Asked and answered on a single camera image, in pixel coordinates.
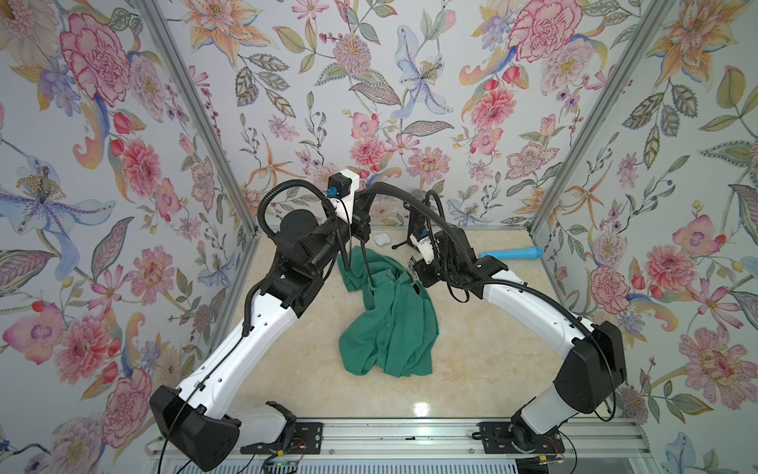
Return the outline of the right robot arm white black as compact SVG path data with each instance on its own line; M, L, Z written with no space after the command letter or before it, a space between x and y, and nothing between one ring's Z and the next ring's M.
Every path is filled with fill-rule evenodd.
M573 314L529 286L491 255L477 256L465 232L445 223L440 198L429 192L410 203L408 242L420 253L413 272L429 288L438 282L466 299L479 298L505 310L539 336L561 359L552 384L522 406L501 429L481 429L487 442L535 452L556 440L560 427L579 414L596 414L627 378L621 334L611 323Z

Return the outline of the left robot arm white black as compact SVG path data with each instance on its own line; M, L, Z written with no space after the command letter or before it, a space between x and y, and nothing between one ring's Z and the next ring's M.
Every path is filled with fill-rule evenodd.
M227 411L242 383L316 298L327 278L325 270L349 260L359 187L357 174L343 170L329 177L325 189L293 179L264 195L257 221L276 252L266 276L245 297L241 323L199 369L175 387L160 386L151 396L150 409L165 446L177 448L204 472L217 468L240 438L242 423ZM266 210L292 189L310 192L326 217L318 220L311 211L296 209L272 229Z

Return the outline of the green trousers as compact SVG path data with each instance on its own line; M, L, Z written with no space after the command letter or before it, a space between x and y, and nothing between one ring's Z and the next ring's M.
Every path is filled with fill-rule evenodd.
M432 298L396 260L354 248L340 268L348 292L362 295L364 311L339 339L345 370L363 376L378 367L392 377L432 374L439 325Z

